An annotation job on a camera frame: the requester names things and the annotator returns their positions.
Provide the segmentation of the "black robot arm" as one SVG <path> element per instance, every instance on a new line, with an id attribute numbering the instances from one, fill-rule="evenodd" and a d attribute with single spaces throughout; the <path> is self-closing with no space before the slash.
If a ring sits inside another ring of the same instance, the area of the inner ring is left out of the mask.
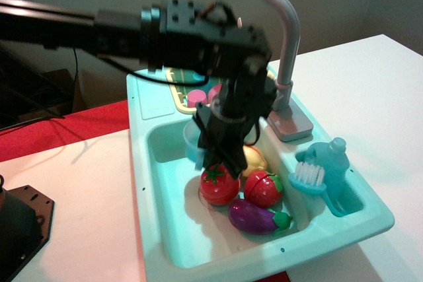
<path id="1" fill-rule="evenodd" d="M 244 140 L 271 112 L 276 86 L 269 78 L 271 52 L 264 33 L 240 27 L 224 3 L 201 6 L 172 0 L 139 14 L 93 15 L 21 0 L 1 0 L 1 39 L 47 49 L 78 48 L 109 65 L 137 58 L 150 71 L 172 67 L 223 80 L 210 105 L 197 102 L 202 165 L 223 164 L 233 178 L 247 168 Z"/>

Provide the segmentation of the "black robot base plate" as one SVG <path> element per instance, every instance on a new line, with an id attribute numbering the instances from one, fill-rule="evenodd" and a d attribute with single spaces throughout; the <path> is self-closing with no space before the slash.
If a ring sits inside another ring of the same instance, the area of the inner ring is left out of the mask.
<path id="1" fill-rule="evenodd" d="M 4 188 L 1 177 L 1 280 L 12 281 L 50 239 L 55 202 L 32 186 Z"/>

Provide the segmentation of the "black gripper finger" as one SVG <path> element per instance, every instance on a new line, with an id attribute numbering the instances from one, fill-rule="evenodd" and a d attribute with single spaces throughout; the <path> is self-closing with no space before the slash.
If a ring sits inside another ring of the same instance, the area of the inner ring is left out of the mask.
<path id="1" fill-rule="evenodd" d="M 215 151 L 214 149 L 206 149 L 204 152 L 204 159 L 202 163 L 203 168 L 209 168 L 215 164 Z"/>
<path id="2" fill-rule="evenodd" d="M 244 160 L 242 162 L 229 162 L 227 160 L 224 160 L 222 162 L 222 165 L 225 167 L 229 175 L 234 180 L 238 180 L 239 176 L 247 169 L 248 164 Z"/>

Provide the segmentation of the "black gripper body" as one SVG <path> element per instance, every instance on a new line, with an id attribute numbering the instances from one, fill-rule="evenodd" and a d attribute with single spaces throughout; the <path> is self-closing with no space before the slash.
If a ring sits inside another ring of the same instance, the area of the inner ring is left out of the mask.
<path id="1" fill-rule="evenodd" d="M 232 79 L 226 79 L 210 106 L 197 105 L 194 121 L 203 149 L 214 149 L 215 163 L 246 161 L 245 137 L 259 118 L 268 117 L 276 98 L 267 62 L 246 60 Z"/>

